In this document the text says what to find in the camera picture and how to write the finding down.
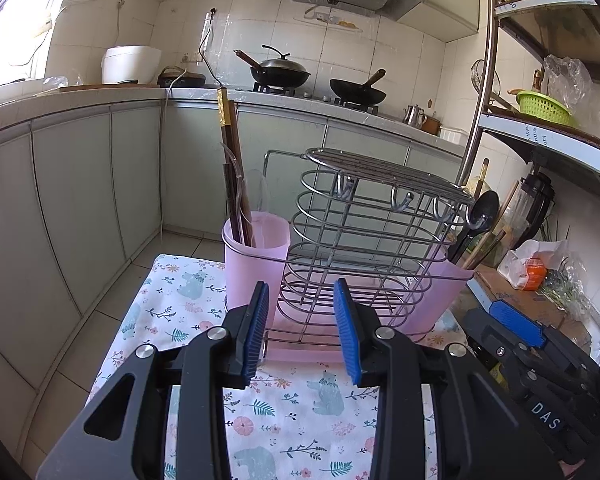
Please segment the chopsticks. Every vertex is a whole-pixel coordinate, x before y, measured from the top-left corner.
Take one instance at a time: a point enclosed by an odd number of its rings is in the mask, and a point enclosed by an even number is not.
[[[251,209],[244,189],[244,169],[238,138],[235,102],[229,101],[225,87],[218,89],[218,115],[220,131],[224,144],[224,186],[228,202],[229,223],[233,239],[251,247],[253,231],[251,229]]]
[[[474,256],[474,254],[476,254],[477,256],[475,258],[470,257],[470,264],[468,264],[469,260],[467,260],[467,262],[465,262],[466,267],[463,267],[463,268],[465,268],[466,270],[475,270],[475,267],[480,265],[482,263],[482,261],[487,256],[489,256],[489,253],[494,250],[496,245],[499,244],[500,241],[505,237],[505,235],[507,234],[507,230],[508,230],[507,228],[500,230],[500,232],[496,236],[495,240],[493,242],[491,242],[491,244],[489,244],[489,247],[487,247],[487,249],[484,251],[484,254],[482,254],[482,256],[478,255],[478,251],[474,251],[472,253],[472,256]],[[482,240],[486,240],[487,238],[488,238],[488,236],[484,235],[482,237]]]
[[[519,181],[515,181],[512,184],[511,189],[509,189],[509,193],[508,193],[505,201],[500,206],[500,210],[498,211],[498,215],[496,216],[496,219],[493,222],[493,229],[496,228],[496,226],[498,225],[498,222],[500,222],[500,220],[502,219],[502,216],[504,215],[504,212],[507,210],[507,207],[509,207],[509,202],[511,202],[511,199],[513,198],[513,196],[515,195],[516,191],[518,190],[518,184],[520,184],[520,182]],[[503,231],[501,231],[501,232],[498,233],[498,236],[500,236],[500,234],[502,234],[502,236],[500,237],[500,239],[498,240],[498,242],[500,242],[502,240],[502,238],[504,238],[504,235],[506,234],[506,231],[504,231],[504,232]],[[477,267],[478,264],[481,261],[483,261],[487,257],[487,255],[493,250],[493,248],[495,247],[495,245],[493,245],[493,247],[490,246],[489,249],[486,251],[484,257],[480,258],[480,256],[479,256],[480,255],[480,250],[485,245],[485,243],[487,243],[487,238],[489,238],[489,234],[491,232],[493,232],[493,231],[488,231],[488,232],[486,232],[485,234],[482,235],[482,238],[480,239],[480,241],[476,245],[475,249],[472,251],[472,253],[469,255],[469,257],[465,260],[464,264],[462,265],[463,269],[468,269],[468,270],[475,269],[475,267]]]

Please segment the strainer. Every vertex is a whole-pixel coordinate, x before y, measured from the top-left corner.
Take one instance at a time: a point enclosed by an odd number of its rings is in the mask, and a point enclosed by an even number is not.
[[[471,83],[474,85],[475,91],[480,93],[480,86],[482,85],[482,74],[484,73],[484,60],[477,60],[471,67]],[[489,104],[493,104],[496,101],[498,104],[504,106],[507,110],[515,111],[516,109],[502,97],[500,97],[500,78],[498,73],[493,73],[493,85],[491,85],[491,95]]]

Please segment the white container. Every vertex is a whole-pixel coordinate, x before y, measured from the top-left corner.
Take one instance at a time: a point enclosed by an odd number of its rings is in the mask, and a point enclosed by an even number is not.
[[[440,133],[438,134],[440,139],[448,140],[454,144],[459,144],[460,146],[466,146],[467,141],[469,140],[469,134],[460,130],[459,128],[448,128],[447,126],[442,126],[440,128]]]
[[[117,84],[138,79],[140,84],[153,81],[162,51],[150,46],[116,46],[102,58],[102,83]]]

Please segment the pink plastic cup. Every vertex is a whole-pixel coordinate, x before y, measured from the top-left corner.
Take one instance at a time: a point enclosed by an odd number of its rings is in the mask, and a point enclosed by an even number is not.
[[[444,249],[436,253],[436,259],[441,254],[446,254]],[[428,276],[422,278],[414,291],[407,294],[405,300],[413,303],[420,298],[413,311],[407,316],[406,321],[395,328],[408,335],[412,340],[422,339],[427,332],[433,329],[436,321],[448,309],[462,288],[473,276],[472,270],[465,270],[455,266],[446,257],[441,262],[432,262],[427,271]]]
[[[269,285],[269,314],[267,326],[273,323],[285,270],[286,253],[291,245],[289,222],[284,218],[253,211],[251,224],[255,247],[247,247],[233,240],[227,220],[222,228],[226,276],[227,308],[243,306],[251,301],[256,282]],[[281,262],[266,260],[276,258]]]

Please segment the floral tablecloth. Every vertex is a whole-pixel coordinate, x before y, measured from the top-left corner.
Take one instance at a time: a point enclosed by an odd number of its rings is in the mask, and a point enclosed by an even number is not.
[[[154,262],[91,389],[91,397],[137,346],[187,344],[224,317],[224,264],[161,254]],[[466,343],[446,312],[422,342]],[[176,478],[179,386],[171,396],[165,478]],[[437,478],[435,423],[423,386],[427,478]],[[363,480],[368,477],[378,414],[378,389],[352,386],[343,364],[266,361],[246,390],[224,391],[232,477]]]

